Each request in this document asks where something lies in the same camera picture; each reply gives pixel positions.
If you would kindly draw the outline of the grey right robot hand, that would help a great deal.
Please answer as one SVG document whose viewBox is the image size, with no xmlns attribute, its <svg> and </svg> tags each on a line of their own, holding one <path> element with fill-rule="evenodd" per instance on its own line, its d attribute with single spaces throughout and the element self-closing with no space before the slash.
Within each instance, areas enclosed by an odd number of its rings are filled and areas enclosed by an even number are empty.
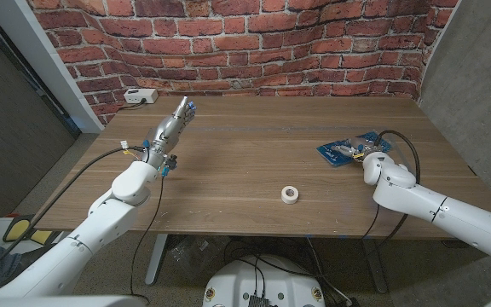
<svg viewBox="0 0 491 307">
<path fill-rule="evenodd" d="M 357 136 L 345 140 L 341 145 L 333 145 L 331 149 L 359 161 L 363 161 L 369 154 L 383 151 L 381 145 L 375 145 L 374 141 Z"/>
</svg>

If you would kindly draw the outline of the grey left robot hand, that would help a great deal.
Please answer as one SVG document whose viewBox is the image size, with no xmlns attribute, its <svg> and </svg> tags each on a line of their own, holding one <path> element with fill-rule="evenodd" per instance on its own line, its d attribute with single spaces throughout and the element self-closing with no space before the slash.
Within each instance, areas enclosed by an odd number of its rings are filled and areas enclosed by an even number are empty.
<svg viewBox="0 0 491 307">
<path fill-rule="evenodd" d="M 194 103 L 184 96 L 176 111 L 164 118 L 154 129 L 153 140 L 142 155 L 142 162 L 158 169 L 179 142 L 182 131 L 194 119 L 195 110 Z"/>
</svg>

